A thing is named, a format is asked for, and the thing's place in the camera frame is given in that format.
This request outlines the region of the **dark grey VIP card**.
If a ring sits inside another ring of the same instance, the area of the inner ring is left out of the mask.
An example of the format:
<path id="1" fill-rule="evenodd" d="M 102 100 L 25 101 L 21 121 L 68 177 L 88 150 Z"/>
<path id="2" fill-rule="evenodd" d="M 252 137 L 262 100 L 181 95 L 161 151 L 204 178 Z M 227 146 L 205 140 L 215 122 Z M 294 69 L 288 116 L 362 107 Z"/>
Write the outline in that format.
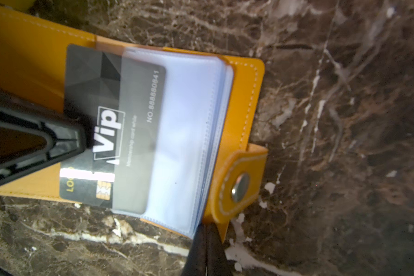
<path id="1" fill-rule="evenodd" d="M 166 69 L 71 44 L 64 114 L 84 126 L 88 147 L 64 161 L 60 196 L 120 213 L 147 209 Z"/>

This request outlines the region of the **yellow leather card holder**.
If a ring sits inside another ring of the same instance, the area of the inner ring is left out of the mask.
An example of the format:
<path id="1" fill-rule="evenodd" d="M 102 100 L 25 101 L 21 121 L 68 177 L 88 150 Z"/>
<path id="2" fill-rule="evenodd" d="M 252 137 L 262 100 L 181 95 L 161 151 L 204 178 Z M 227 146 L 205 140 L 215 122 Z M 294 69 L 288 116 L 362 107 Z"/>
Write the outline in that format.
<path id="1" fill-rule="evenodd" d="M 0 89 L 61 112 L 69 44 L 121 54 L 129 43 L 79 31 L 0 6 Z M 204 222 L 225 238 L 230 220 L 259 195 L 268 150 L 249 143 L 264 63 L 223 56 L 234 71 L 233 88 Z"/>

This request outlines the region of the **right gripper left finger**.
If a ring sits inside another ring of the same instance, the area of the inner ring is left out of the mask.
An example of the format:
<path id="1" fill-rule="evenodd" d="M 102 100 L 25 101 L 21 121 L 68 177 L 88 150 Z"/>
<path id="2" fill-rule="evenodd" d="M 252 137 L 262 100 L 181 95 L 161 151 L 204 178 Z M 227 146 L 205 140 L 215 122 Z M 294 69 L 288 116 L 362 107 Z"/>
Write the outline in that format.
<path id="1" fill-rule="evenodd" d="M 205 276 L 207 269 L 207 226 L 197 227 L 181 276 Z"/>

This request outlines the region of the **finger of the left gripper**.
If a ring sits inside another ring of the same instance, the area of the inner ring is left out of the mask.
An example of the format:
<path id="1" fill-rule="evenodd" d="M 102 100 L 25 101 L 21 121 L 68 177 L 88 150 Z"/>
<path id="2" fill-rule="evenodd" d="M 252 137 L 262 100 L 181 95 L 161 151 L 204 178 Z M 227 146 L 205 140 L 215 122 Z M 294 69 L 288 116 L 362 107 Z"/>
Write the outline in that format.
<path id="1" fill-rule="evenodd" d="M 0 89 L 0 186 L 75 157 L 86 146 L 80 123 Z"/>

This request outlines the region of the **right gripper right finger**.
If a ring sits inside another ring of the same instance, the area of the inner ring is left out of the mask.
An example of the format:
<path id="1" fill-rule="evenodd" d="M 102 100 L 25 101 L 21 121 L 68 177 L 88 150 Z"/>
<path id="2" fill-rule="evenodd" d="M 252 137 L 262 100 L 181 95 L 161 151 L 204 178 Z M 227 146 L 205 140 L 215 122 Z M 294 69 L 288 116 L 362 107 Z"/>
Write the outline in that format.
<path id="1" fill-rule="evenodd" d="M 207 225 L 207 276 L 232 276 L 218 227 L 214 223 Z"/>

